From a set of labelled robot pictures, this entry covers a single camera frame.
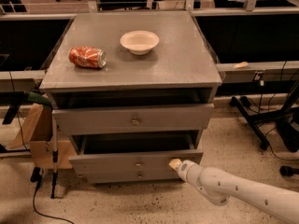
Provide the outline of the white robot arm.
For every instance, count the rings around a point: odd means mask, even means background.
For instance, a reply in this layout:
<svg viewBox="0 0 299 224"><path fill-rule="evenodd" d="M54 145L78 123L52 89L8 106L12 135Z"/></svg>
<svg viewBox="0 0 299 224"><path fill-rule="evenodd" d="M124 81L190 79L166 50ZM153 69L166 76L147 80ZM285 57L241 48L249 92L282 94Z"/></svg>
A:
<svg viewBox="0 0 299 224"><path fill-rule="evenodd" d="M241 178L218 168L203 167L189 160L173 159L169 166L215 205L225 205L230 197L235 197L286 224L299 224L298 192Z"/></svg>

